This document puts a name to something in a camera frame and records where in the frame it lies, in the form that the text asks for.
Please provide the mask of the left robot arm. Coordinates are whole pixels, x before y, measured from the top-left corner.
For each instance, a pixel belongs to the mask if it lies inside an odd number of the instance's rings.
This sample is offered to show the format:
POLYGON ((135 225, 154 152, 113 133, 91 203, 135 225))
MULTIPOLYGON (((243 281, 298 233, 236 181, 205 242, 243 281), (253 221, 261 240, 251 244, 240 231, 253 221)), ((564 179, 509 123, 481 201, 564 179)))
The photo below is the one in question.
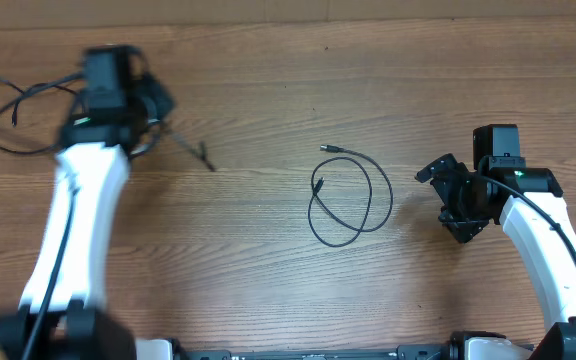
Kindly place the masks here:
POLYGON ((43 242, 14 312, 0 311, 8 359, 181 359, 174 339, 138 339, 106 312, 105 268, 131 162, 157 143, 174 102, 130 45, 89 48, 55 154, 43 242))

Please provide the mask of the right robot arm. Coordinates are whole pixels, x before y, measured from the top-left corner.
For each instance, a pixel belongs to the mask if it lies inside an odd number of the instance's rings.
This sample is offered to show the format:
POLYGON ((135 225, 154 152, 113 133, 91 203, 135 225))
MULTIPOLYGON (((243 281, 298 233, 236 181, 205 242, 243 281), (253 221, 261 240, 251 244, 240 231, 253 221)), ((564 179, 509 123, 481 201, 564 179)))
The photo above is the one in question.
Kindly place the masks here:
POLYGON ((491 332, 461 331, 439 359, 576 359, 576 233, 564 192, 551 170, 530 168, 517 126, 473 131, 474 167, 445 154, 415 176, 443 205, 443 227, 465 244, 489 223, 501 226, 517 249, 539 301, 546 334, 533 348, 491 332))

